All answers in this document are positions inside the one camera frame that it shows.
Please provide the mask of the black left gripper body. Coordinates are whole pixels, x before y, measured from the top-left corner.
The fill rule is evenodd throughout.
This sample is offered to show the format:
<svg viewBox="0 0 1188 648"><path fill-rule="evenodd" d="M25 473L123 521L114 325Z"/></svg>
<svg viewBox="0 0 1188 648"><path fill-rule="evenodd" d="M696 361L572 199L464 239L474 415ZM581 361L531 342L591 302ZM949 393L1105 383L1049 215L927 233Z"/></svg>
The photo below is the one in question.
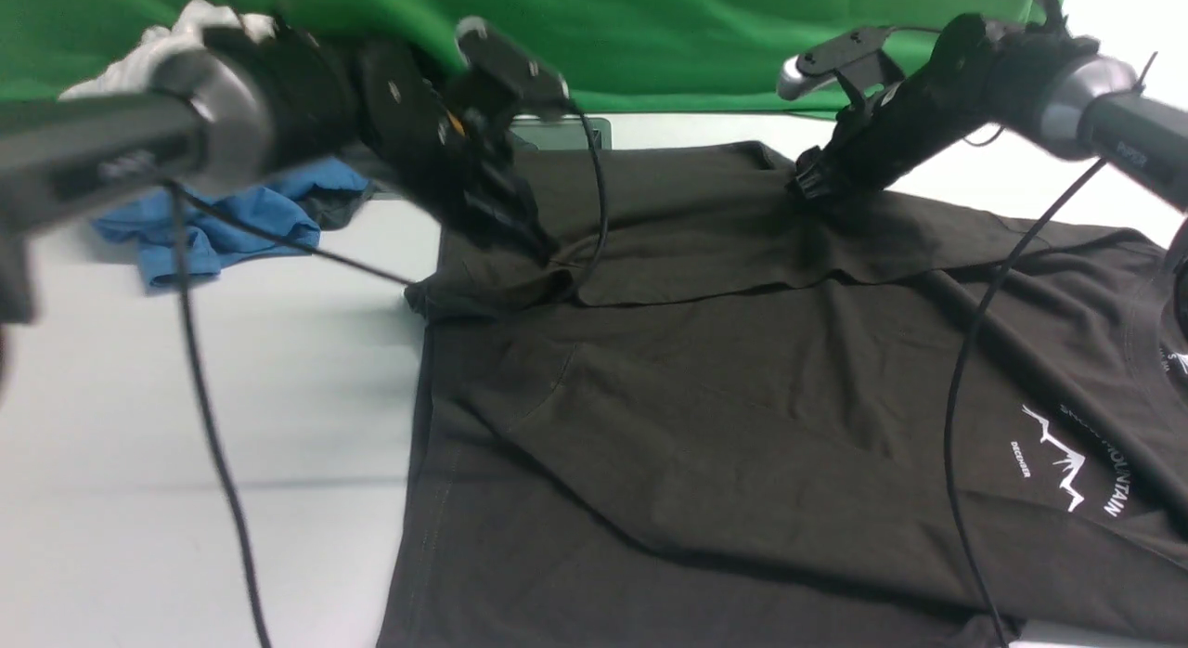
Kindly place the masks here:
<svg viewBox="0 0 1188 648"><path fill-rule="evenodd" d="M369 150L378 162L373 178L463 235L467 197L519 205L538 219L531 190L510 159L436 99L421 105L392 102L374 111Z"/></svg>

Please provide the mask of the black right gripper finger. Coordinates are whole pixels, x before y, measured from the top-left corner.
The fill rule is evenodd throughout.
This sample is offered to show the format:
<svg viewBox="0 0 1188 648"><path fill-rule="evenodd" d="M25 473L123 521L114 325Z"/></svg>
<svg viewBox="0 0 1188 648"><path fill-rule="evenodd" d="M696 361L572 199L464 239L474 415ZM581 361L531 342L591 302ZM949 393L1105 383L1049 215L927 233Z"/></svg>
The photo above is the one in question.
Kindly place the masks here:
<svg viewBox="0 0 1188 648"><path fill-rule="evenodd" d="M836 172L824 147L814 146L794 162L794 177L786 185L794 202L814 203L836 194Z"/></svg>

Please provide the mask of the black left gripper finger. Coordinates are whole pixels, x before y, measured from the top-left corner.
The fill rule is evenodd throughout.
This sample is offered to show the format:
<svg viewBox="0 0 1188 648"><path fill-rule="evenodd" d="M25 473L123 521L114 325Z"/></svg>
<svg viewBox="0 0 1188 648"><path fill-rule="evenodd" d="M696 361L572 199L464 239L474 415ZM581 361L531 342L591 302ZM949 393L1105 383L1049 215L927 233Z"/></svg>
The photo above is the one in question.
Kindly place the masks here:
<svg viewBox="0 0 1188 648"><path fill-rule="evenodd" d="M516 251L538 264L545 264L560 250L537 216L519 205L507 205L488 197L467 197L465 235L479 248Z"/></svg>

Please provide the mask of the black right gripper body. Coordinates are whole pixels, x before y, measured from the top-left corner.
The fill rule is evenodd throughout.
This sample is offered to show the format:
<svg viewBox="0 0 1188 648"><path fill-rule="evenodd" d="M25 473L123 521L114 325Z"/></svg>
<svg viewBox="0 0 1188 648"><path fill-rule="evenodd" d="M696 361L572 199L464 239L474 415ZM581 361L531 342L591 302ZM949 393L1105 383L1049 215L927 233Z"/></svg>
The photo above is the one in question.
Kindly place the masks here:
<svg viewBox="0 0 1188 648"><path fill-rule="evenodd" d="M991 54L936 54L874 97L865 97L859 84L887 81L887 55L823 70L843 87L849 107L816 153L819 195L883 190L981 128L988 122L982 95L993 61Z"/></svg>

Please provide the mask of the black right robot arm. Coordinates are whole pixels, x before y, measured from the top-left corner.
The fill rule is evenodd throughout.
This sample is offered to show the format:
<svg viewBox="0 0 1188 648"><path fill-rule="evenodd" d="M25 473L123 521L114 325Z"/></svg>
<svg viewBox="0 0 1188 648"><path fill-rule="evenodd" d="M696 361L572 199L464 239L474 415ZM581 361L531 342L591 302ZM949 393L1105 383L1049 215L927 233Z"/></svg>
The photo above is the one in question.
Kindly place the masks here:
<svg viewBox="0 0 1188 648"><path fill-rule="evenodd" d="M1041 23L980 13L935 31L933 55L904 73L885 52L895 26L861 27L785 59L778 97L836 84L848 105L830 140L796 165L805 202L883 190L993 122L1067 162L1099 159L1184 212L1184 111L1146 97L1140 74L1070 34L1060 0Z"/></svg>

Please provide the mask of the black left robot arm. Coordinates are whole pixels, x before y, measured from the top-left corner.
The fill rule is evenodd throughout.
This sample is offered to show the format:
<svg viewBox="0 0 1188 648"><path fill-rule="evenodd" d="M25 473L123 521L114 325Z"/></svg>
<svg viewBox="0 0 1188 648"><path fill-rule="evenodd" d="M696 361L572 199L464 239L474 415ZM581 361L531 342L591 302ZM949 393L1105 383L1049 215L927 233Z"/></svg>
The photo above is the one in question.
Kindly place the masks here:
<svg viewBox="0 0 1188 648"><path fill-rule="evenodd" d="M575 105L560 73L484 19L459 23L463 69L451 77L394 34L285 26L255 43L220 26L202 42L162 59L144 92L4 102L4 323L34 317L34 234L162 185L222 197L328 157L484 248L555 253L508 128Z"/></svg>

